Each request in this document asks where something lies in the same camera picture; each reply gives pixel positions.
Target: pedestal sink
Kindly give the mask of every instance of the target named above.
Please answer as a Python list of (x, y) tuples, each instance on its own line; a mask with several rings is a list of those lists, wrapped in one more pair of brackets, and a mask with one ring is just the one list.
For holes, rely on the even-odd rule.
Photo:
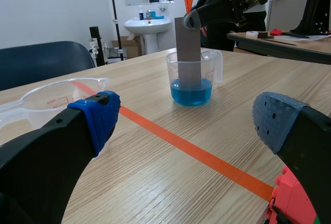
[(145, 49), (147, 54), (159, 51), (157, 45), (157, 33), (165, 32), (170, 28), (171, 20), (165, 16), (164, 19), (139, 20), (133, 18), (124, 23), (124, 27), (132, 34), (140, 34), (145, 39)]

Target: table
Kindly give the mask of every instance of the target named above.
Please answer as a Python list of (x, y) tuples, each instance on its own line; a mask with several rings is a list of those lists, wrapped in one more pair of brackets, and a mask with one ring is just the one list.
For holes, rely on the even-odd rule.
[(246, 51), (273, 57), (331, 65), (331, 37), (317, 41), (272, 39), (288, 44), (246, 36), (246, 33), (228, 34), (228, 38), (237, 41), (238, 48)]
[[(169, 52), (173, 50), (9, 89), (0, 93), (0, 104), (65, 78), (109, 77), (107, 89), (121, 96), (123, 106), (272, 190), (283, 163), (254, 130), (253, 101), (261, 92), (279, 92), (327, 114), (331, 67), (224, 52), (224, 82), (213, 87), (210, 103), (190, 108), (171, 98), (164, 59)], [(0, 140), (4, 143), (29, 130), (27, 121), (8, 125), (0, 130)], [(269, 193), (266, 199), (257, 196), (120, 115), (111, 140), (79, 179), (63, 224), (256, 224)]]

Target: measuring cup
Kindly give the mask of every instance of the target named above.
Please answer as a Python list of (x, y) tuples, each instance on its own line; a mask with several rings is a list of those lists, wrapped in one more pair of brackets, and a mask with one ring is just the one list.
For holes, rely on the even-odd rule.
[(108, 78), (73, 78), (46, 84), (18, 101), (0, 106), (0, 128), (28, 119), (34, 129), (42, 127), (71, 102), (103, 91)]
[(169, 53), (167, 65), (172, 98), (185, 106), (197, 106), (209, 101), (213, 81), (223, 81), (223, 55), (220, 51), (204, 50), (201, 60), (177, 61), (177, 53)]

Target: chair backrest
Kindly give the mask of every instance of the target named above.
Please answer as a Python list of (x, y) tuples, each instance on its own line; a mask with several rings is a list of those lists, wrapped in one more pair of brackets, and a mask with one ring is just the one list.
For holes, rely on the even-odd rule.
[(89, 52), (71, 41), (0, 49), (0, 91), (94, 67)]

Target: blue rubber fingertip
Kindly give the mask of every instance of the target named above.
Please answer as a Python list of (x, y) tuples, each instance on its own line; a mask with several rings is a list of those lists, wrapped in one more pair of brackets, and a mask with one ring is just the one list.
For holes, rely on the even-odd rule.
[(99, 155), (108, 140), (110, 131), (115, 127), (121, 106), (119, 95), (115, 92), (103, 91), (98, 94), (109, 95), (110, 98), (106, 105), (86, 99), (81, 99), (68, 105), (68, 108), (84, 111), (95, 151), (94, 157)]
[(253, 104), (253, 121), (261, 140), (277, 154), (301, 109), (308, 104), (278, 93), (264, 92)]

